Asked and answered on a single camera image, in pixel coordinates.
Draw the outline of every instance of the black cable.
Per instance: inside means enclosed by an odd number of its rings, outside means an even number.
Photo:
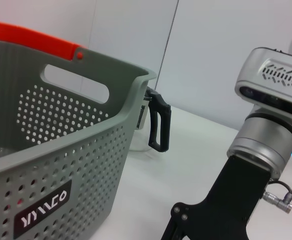
[[[273,181],[270,181],[270,182],[269,182],[269,185],[270,185],[270,184],[281,184],[282,186],[284,186],[284,187],[289,191],[289,193],[292,194],[292,189],[291,189],[291,187],[289,187],[289,185],[286,184],[286,183],[283,182],[283,181],[273,180]]]

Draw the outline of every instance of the screw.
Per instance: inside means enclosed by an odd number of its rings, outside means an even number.
[[[181,219],[182,219],[182,220],[187,220],[187,218],[188,218],[188,216],[187,216],[186,214],[182,214],[182,215],[181,215]]]

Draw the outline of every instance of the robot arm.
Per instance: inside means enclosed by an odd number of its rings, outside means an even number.
[[[175,204],[162,240],[248,240],[246,226],[261,198],[287,213],[292,209],[292,190],[278,181],[292,154],[292,55],[254,49],[235,91],[255,106],[207,197],[196,205]],[[284,199],[265,191],[272,183],[287,187]]]

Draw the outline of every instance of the perforated basket wall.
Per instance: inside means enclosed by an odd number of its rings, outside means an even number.
[[[83,59],[68,61],[0,42],[0,147],[17,151],[0,158],[0,240],[86,240],[111,211],[147,81],[155,75],[78,52]],[[106,85],[108,102],[45,82],[47,64]],[[58,192],[54,206],[50,196],[65,186],[71,187]],[[16,231],[17,223],[25,229]]]

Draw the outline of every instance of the brand logo label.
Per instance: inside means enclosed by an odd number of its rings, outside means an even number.
[[[69,200],[71,180],[19,212],[14,218],[14,239],[43,221]]]

